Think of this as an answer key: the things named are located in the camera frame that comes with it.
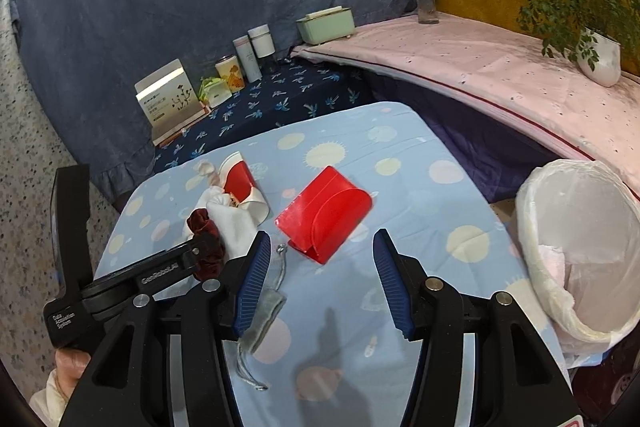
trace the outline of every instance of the green storage container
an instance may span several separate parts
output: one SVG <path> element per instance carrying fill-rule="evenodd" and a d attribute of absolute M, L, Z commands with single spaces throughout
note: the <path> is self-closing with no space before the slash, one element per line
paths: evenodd
<path fill-rule="evenodd" d="M 322 44 L 355 33 L 351 8 L 336 6 L 310 13 L 296 21 L 303 41 L 307 44 Z"/>

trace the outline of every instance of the white trash bag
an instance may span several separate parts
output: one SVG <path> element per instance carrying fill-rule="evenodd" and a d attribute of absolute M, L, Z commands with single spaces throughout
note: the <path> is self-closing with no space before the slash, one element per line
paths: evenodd
<path fill-rule="evenodd" d="M 640 318 L 640 206 L 601 162 L 556 160 L 516 198 L 518 240 L 567 360 L 603 353 Z"/>

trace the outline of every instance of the white plant pot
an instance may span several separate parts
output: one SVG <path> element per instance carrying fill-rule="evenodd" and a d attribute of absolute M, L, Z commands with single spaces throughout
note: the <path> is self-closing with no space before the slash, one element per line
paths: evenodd
<path fill-rule="evenodd" d="M 604 87 L 611 87 L 620 79 L 622 70 L 620 69 L 620 44 L 591 30 L 583 30 L 596 39 L 596 42 L 589 42 L 588 46 L 595 48 L 598 54 L 598 61 L 595 69 L 591 71 L 587 60 L 582 58 L 578 51 L 578 66 L 587 77 L 593 82 Z"/>

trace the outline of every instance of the red trim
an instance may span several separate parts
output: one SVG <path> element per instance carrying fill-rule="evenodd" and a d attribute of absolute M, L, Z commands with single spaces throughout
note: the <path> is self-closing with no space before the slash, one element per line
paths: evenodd
<path fill-rule="evenodd" d="M 454 91 L 460 92 L 466 96 L 470 96 L 471 98 L 474 98 L 476 100 L 480 100 L 481 102 L 487 103 L 489 105 L 494 106 L 495 108 L 498 108 L 502 111 L 508 112 L 510 114 L 512 114 L 513 116 L 520 118 L 521 120 L 524 120 L 525 122 L 537 127 L 538 129 L 546 132 L 548 135 L 553 136 L 554 138 L 556 138 L 557 140 L 561 141 L 562 143 L 564 143 L 565 145 L 568 145 L 569 147 L 571 147 L 571 149 L 577 151 L 578 153 L 582 154 L 583 156 L 585 156 L 585 158 L 588 158 L 592 161 L 595 160 L 595 158 L 593 158 L 591 155 L 587 154 L 586 152 L 582 151 L 580 148 L 576 147 L 575 145 L 573 145 L 572 143 L 568 142 L 567 140 L 565 140 L 564 138 L 558 136 L 555 133 L 552 133 L 551 131 L 549 131 L 547 128 L 543 127 L 542 125 L 540 125 L 537 122 L 534 122 L 532 120 L 529 120 L 529 118 L 525 118 L 524 116 L 512 111 L 511 109 L 507 109 L 506 107 L 502 107 L 501 105 L 498 105 L 495 102 L 491 102 L 491 100 L 486 100 L 484 98 L 482 98 L 481 96 L 478 96 L 476 94 L 472 94 L 470 92 L 465 91 L 464 89 L 460 89 L 459 87 L 454 87 L 454 86 L 449 86 L 449 84 L 445 84 L 444 82 L 439 82 L 437 80 L 433 80 L 432 78 L 428 78 L 426 76 L 422 76 L 421 74 L 417 74 L 417 73 L 410 73 L 409 71 L 404 71 L 401 70 L 399 68 L 395 68 L 393 66 L 385 66 L 383 64 L 377 64 L 375 62 L 369 62 L 368 60 L 361 60 L 360 58 L 349 58 L 349 57 L 341 57 L 339 55 L 329 55 L 329 54 L 325 54 L 325 53 L 319 53 L 319 52 L 312 52 L 309 50 L 304 50 L 305 53 L 309 53 L 309 54 L 314 54 L 314 55 L 320 55 L 322 57 L 330 57 L 330 58 L 344 58 L 346 60 L 353 60 L 354 62 L 362 62 L 364 64 L 368 64 L 370 66 L 377 66 L 379 68 L 388 68 L 389 70 L 395 70 L 395 71 L 399 71 L 400 73 L 404 73 L 404 74 L 411 74 L 413 76 L 417 76 L 418 78 L 421 78 L 423 80 L 426 80 L 427 82 L 432 82 L 433 84 L 438 84 L 439 86 L 442 87 L 446 87 L 447 89 L 452 89 Z M 627 185 L 627 188 L 629 190 L 631 190 L 631 193 L 636 197 L 636 200 L 640 201 L 640 196 L 638 196 L 631 187 L 629 187 Z"/>

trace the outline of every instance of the human hand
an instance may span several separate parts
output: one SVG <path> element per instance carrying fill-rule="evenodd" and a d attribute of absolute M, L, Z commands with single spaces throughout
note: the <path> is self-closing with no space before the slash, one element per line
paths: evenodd
<path fill-rule="evenodd" d="M 56 350 L 56 383 L 66 400 L 71 397 L 90 360 L 91 355 L 79 349 L 63 347 Z"/>

